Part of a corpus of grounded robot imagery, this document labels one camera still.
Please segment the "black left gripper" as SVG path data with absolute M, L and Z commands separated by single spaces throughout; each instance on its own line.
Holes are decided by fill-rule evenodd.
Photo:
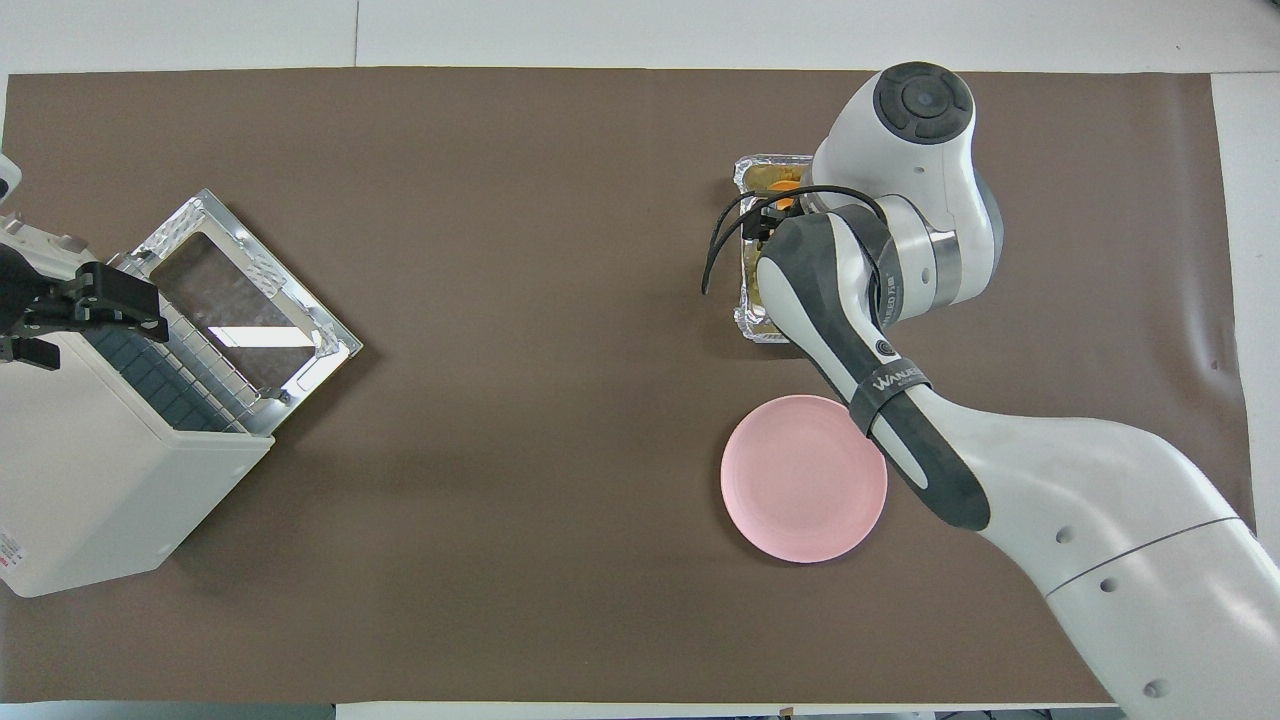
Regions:
M 59 347 L 26 337 L 74 331 L 74 320 L 86 328 L 134 332 L 156 343 L 169 341 L 160 291 L 146 279 L 86 263 L 76 270 L 76 304 L 67 283 L 40 273 L 19 250 L 1 246 L 1 363 L 58 370 Z

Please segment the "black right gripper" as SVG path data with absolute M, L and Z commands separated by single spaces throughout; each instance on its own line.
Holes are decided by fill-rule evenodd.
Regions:
M 744 243 L 763 243 L 786 218 L 792 215 L 791 202 L 758 202 L 742 214 Z

